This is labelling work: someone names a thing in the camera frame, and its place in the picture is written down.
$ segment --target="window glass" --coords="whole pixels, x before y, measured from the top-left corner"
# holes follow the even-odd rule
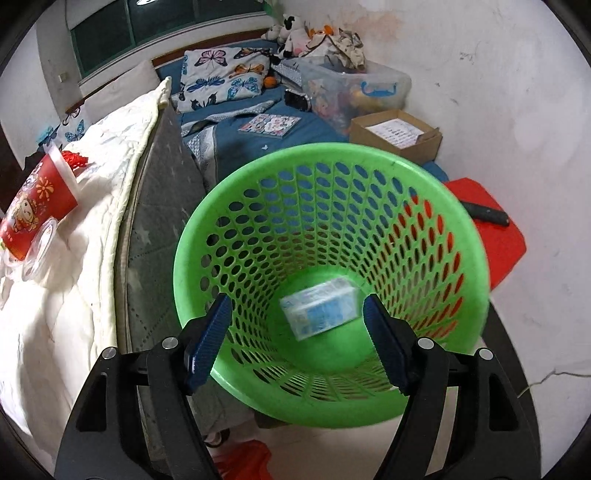
[[[195,23],[197,0],[127,0],[135,42],[152,38]]]
[[[116,0],[72,31],[83,76],[133,46],[125,0]]]
[[[198,0],[198,2],[198,21],[200,22],[263,10],[263,5],[256,0]]]

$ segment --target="green plastic basket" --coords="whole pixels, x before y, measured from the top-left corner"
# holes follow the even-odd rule
[[[181,324],[218,292],[233,319],[214,379],[271,417],[355,427],[403,412],[362,319],[297,342],[279,299],[345,276],[418,336],[471,353],[488,308],[488,265],[457,199],[416,165],[374,148],[288,148],[234,172],[197,207],[178,245]]]

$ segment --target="wooden bed frame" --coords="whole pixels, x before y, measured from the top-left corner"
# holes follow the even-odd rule
[[[265,33],[266,31],[267,31],[266,28],[262,28],[259,30],[248,30],[248,31],[244,31],[244,32],[230,33],[228,35],[222,35],[221,37],[208,38],[207,40],[202,40],[197,43],[192,43],[190,45],[186,45],[184,47],[177,48],[176,50],[169,51],[168,53],[165,53],[164,55],[160,55],[159,57],[152,59],[152,65],[154,66],[154,68],[157,68],[157,67],[160,67],[170,61],[181,59],[181,58],[183,58],[186,50],[197,50],[199,48],[219,47],[220,45],[226,45],[228,43],[234,43],[234,42],[244,41],[244,40],[254,40],[256,38],[260,38],[261,35],[263,35],[263,33]],[[72,105],[71,107],[69,107],[66,110],[66,113],[67,114],[72,113],[74,110],[79,108],[82,104],[84,104],[84,102],[86,101],[86,99],[88,97],[91,97],[96,92],[103,89],[105,86],[107,86],[108,84],[110,84],[111,82],[113,82],[114,80],[119,78],[119,76],[120,75],[117,75],[117,77],[109,80],[108,82],[104,83],[103,85],[101,85],[97,89],[90,92],[88,95],[86,95],[81,100],[77,101],[74,105]]]

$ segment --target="plastic cup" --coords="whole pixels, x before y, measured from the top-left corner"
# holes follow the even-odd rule
[[[25,260],[38,229],[49,217],[59,221],[78,205],[77,191],[74,174],[52,144],[0,223],[0,240],[16,260]]]

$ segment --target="white quilt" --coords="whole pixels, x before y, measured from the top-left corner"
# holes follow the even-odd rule
[[[0,402],[50,473],[90,369],[104,348],[116,345],[119,224],[138,160],[169,95],[170,78],[66,146],[93,165],[78,177],[78,207],[59,224],[63,242],[50,246],[51,270],[41,284],[2,285],[0,294],[8,298],[0,310]]]

